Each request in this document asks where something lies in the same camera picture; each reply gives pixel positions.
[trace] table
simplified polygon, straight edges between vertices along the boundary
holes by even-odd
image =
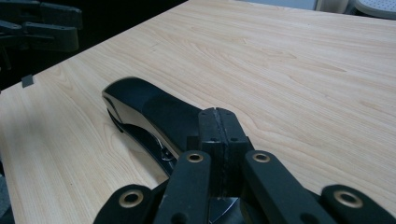
[[[128,184],[166,177],[101,99],[141,77],[232,110],[257,149],[316,193],[339,183],[396,216],[396,22],[193,0],[0,94],[0,150],[17,223],[92,223]]]

